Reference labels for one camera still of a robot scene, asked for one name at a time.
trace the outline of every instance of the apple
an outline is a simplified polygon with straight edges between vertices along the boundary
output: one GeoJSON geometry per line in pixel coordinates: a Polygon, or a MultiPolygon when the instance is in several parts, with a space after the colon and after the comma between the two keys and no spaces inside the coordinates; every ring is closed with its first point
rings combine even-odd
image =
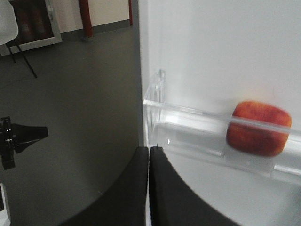
{"type": "MultiPolygon", "coordinates": [[[[273,123],[276,125],[291,127],[292,118],[286,111],[259,101],[240,102],[233,116],[273,123]]],[[[280,154],[286,144],[288,134],[268,129],[242,125],[231,122],[228,126],[227,143],[242,152],[261,156],[276,156],[280,154]]]]}

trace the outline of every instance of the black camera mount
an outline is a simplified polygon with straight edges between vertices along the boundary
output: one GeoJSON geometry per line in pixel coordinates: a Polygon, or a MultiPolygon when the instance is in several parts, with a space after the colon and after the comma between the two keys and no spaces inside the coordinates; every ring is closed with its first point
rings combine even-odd
{"type": "Polygon", "coordinates": [[[14,151],[21,153],[33,143],[48,137],[47,127],[12,124],[10,117],[0,120],[0,154],[5,170],[15,167],[14,151]]]}

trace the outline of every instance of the transparent plastic rail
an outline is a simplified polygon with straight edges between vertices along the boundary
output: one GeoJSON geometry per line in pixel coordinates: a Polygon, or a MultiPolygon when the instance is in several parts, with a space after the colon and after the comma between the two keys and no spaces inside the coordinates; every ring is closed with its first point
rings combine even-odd
{"type": "Polygon", "coordinates": [[[301,185],[301,132],[288,127],[165,103],[165,74],[151,80],[143,101],[144,135],[156,145],[187,158],[301,185]],[[283,151],[264,157],[236,150],[226,141],[230,123],[262,133],[288,134],[283,151]]]}

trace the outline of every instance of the red pole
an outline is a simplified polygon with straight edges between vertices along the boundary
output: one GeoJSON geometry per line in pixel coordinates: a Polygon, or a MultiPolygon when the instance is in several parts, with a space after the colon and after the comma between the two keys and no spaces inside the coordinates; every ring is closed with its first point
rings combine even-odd
{"type": "Polygon", "coordinates": [[[93,36],[93,30],[92,30],[88,0],[79,0],[79,8],[80,8],[81,20],[85,32],[85,38],[91,38],[93,36]]]}

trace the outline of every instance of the dark gray floor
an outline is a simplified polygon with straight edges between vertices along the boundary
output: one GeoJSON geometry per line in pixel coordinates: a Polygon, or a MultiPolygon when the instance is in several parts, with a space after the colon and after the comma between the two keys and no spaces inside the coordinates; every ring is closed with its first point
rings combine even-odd
{"type": "Polygon", "coordinates": [[[138,146],[131,27],[0,59],[0,116],[49,137],[0,170],[12,226],[53,226],[106,191],[138,146]]]}

